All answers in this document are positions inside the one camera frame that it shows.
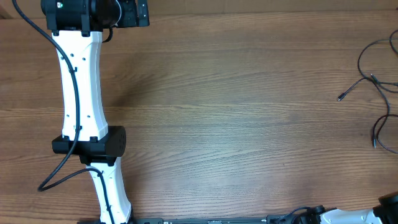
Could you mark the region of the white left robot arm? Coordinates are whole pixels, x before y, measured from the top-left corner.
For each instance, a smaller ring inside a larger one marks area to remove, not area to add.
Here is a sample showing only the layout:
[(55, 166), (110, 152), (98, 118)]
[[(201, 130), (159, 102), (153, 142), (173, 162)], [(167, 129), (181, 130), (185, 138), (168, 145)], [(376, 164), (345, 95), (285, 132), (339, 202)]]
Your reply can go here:
[(57, 154), (78, 155), (92, 176), (101, 208), (98, 223), (132, 223), (121, 172), (126, 130), (106, 122), (101, 99), (100, 52), (104, 30), (149, 26), (146, 0), (45, 0), (40, 6), (57, 46), (64, 121), (52, 141)]

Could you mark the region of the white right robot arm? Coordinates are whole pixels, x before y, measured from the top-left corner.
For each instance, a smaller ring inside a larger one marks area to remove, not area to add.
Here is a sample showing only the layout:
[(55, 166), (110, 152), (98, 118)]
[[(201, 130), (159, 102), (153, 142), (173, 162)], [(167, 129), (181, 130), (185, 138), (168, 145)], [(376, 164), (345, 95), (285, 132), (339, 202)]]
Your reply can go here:
[(297, 217), (293, 223), (314, 224), (397, 224), (397, 192), (379, 198), (372, 209), (332, 209), (324, 213)]

